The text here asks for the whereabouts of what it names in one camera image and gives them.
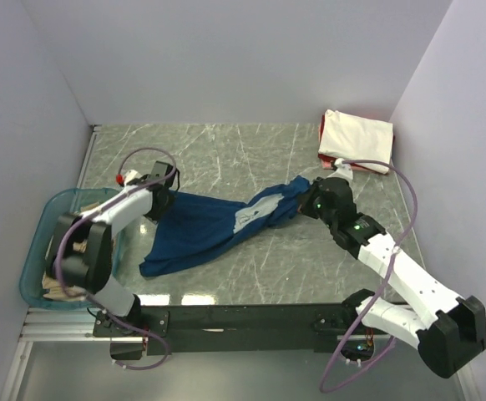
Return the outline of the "blue t shirt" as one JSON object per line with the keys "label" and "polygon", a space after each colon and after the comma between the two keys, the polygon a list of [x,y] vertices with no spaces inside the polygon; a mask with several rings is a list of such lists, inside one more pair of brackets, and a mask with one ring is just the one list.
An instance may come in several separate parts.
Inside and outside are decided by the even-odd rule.
{"label": "blue t shirt", "polygon": [[297,176],[273,185],[248,202],[179,193],[158,222],[150,253],[139,265],[142,277],[181,272],[218,258],[268,228],[296,216],[297,197],[311,183]]}

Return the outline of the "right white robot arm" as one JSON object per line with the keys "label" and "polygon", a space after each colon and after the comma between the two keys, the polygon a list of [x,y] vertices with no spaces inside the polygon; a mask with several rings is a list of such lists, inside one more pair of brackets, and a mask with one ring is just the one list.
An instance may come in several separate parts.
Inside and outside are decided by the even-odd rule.
{"label": "right white robot arm", "polygon": [[299,199],[299,211],[321,220],[336,244],[382,278],[405,301],[360,290],[342,306],[350,320],[345,339],[359,326],[376,328],[418,350],[426,366],[450,378],[486,350],[486,310],[427,273],[372,217],[357,211],[347,180],[318,178]]}

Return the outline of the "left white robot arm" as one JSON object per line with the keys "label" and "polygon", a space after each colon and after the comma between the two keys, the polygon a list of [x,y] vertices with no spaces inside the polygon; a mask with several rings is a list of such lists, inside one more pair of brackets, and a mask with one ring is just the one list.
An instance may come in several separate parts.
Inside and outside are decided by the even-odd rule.
{"label": "left white robot arm", "polygon": [[172,206],[170,188],[180,172],[157,161],[147,175],[118,177],[117,195],[80,214],[58,218],[48,256],[46,274],[58,281],[69,298],[85,298],[117,318],[142,318],[139,297],[120,284],[112,273],[114,238],[141,216],[156,222]]}

